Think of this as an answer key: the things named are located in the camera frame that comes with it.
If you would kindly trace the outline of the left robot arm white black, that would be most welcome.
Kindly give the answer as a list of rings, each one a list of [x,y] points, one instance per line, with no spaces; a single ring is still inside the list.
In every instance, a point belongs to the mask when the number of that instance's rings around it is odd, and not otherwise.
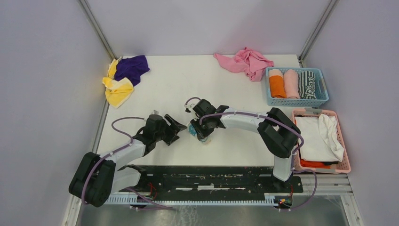
[[[148,179],[139,168],[128,167],[128,163],[149,154],[159,141],[171,145],[179,139],[178,133],[187,127],[170,115],[151,114],[135,135],[112,128],[128,137],[128,142],[104,154],[86,153],[70,184],[68,191],[81,199],[82,203],[102,206],[109,196],[129,187],[141,192],[148,186]]]

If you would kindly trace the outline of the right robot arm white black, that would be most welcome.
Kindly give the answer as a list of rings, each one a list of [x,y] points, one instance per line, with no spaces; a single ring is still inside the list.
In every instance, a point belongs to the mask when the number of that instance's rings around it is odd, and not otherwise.
[[[272,187],[277,192],[286,191],[293,175],[293,154],[304,144],[300,129],[280,109],[273,107],[265,113],[240,112],[227,105],[215,108],[209,101],[189,100],[185,111],[199,141],[206,140],[215,129],[242,129],[258,134],[274,156]]]

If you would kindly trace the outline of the green white striped towel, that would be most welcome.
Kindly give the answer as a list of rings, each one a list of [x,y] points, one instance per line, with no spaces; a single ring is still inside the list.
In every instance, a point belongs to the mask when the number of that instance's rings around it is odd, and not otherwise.
[[[298,74],[298,89],[301,99],[316,99],[316,80],[311,71],[303,71]]]

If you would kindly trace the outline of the yellow towel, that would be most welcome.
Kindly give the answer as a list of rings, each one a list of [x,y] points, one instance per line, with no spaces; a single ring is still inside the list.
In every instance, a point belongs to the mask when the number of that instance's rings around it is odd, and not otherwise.
[[[114,76],[116,74],[116,66],[122,58],[114,59],[108,68],[106,77],[103,77],[102,83],[105,86],[105,97],[109,105],[118,109],[124,102],[126,102],[131,94],[134,92],[134,86],[128,78],[123,78],[116,81]]]

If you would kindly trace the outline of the teal patterned towel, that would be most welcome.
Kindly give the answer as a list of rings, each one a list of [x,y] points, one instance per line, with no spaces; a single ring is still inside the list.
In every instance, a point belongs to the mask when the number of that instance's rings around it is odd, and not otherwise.
[[[200,141],[202,144],[207,145],[212,141],[212,136],[205,136],[203,129],[195,124],[193,125],[192,123],[187,124],[188,132],[191,136],[195,137],[198,141]]]

